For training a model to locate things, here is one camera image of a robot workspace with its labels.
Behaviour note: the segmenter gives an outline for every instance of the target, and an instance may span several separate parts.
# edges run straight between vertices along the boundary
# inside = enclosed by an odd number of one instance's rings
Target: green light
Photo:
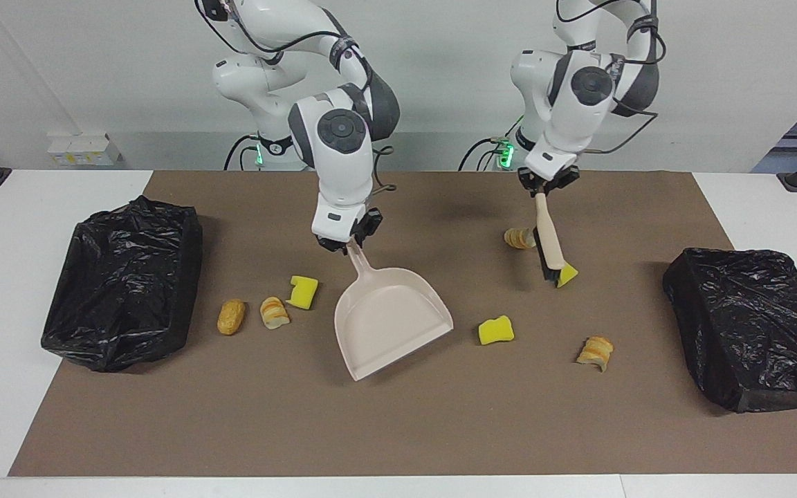
[[[500,148],[500,159],[497,160],[497,164],[499,164],[503,169],[509,169],[512,167],[512,155],[515,154],[515,145],[512,145],[509,141],[506,141],[501,142]]]

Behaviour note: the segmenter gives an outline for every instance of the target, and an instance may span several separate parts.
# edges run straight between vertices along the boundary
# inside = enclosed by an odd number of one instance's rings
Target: tabletop
[[[38,347],[73,227],[139,195],[151,172],[15,171],[0,187],[0,495],[177,496],[739,496],[797,495],[797,475],[549,476],[319,479],[2,479],[60,359]],[[797,264],[797,194],[774,176],[696,174],[733,245],[788,253]],[[15,340],[16,337],[32,340]]]

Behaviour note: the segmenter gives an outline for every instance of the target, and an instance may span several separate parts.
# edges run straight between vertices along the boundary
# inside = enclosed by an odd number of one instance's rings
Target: brown table surface
[[[725,412],[684,366],[661,275],[684,247],[733,248],[690,174],[585,172],[551,195],[581,271],[560,290],[502,241],[533,221],[513,174],[383,176],[399,190],[374,198],[368,259],[423,275],[455,331],[352,381],[333,310],[355,273],[309,231],[314,174],[156,172],[145,195],[205,228],[189,343],[120,374],[64,362],[12,475],[797,473],[797,410]],[[313,310],[267,331],[257,307],[294,274],[322,281]],[[250,312],[222,337],[232,297]],[[498,315],[516,340],[479,346]],[[605,373],[574,363],[592,335],[616,345]]]

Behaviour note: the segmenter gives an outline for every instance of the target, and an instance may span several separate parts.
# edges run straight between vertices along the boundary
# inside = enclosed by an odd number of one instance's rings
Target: yellow sponge piece
[[[510,341],[513,338],[515,338],[515,334],[512,332],[512,322],[506,315],[488,320],[478,326],[478,340],[481,341],[482,346],[493,342]]]
[[[559,274],[559,281],[556,282],[556,287],[559,289],[562,288],[579,274],[580,272],[576,271],[576,268],[570,266],[570,264],[566,262],[565,267],[562,268],[562,273]]]
[[[291,277],[291,285],[294,286],[294,289],[291,291],[291,298],[288,299],[288,304],[300,309],[309,309],[310,306],[313,306],[313,296],[315,296],[315,291],[319,288],[318,280],[294,275],[294,277]]]

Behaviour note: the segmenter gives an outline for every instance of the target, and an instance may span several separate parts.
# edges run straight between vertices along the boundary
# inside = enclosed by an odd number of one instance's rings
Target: dustpan
[[[452,331],[445,303],[420,275],[404,268],[371,268],[354,241],[346,250],[358,278],[340,296],[334,330],[354,380]]]

